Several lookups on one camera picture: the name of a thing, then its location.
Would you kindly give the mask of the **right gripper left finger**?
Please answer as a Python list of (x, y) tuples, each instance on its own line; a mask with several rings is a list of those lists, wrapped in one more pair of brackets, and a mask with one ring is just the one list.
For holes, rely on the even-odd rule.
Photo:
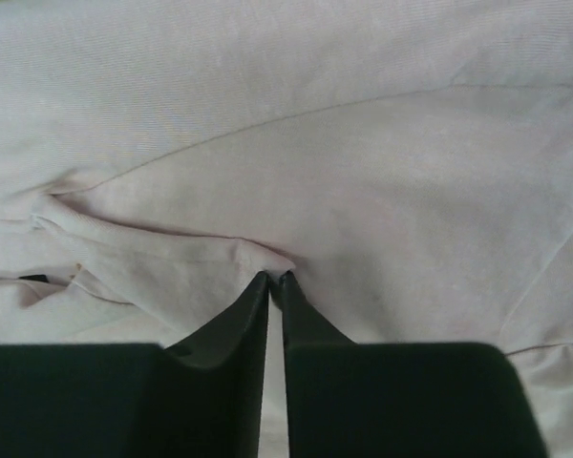
[(210, 369), (225, 364), (249, 339), (253, 346), (265, 340), (268, 293), (269, 277), (259, 272), (223, 312), (165, 350), (190, 367)]

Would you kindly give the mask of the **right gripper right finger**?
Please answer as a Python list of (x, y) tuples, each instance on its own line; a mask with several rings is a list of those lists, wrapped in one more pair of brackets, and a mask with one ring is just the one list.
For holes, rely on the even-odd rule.
[(271, 297), (282, 312), (285, 346), (354, 344), (310, 303), (292, 271), (271, 284)]

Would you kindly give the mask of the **dusty pink graphic t-shirt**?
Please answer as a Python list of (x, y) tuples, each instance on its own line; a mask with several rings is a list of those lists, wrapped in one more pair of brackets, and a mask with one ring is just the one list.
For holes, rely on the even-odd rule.
[(0, 344), (173, 344), (262, 270), (499, 347), (573, 457), (573, 1), (0, 1)]

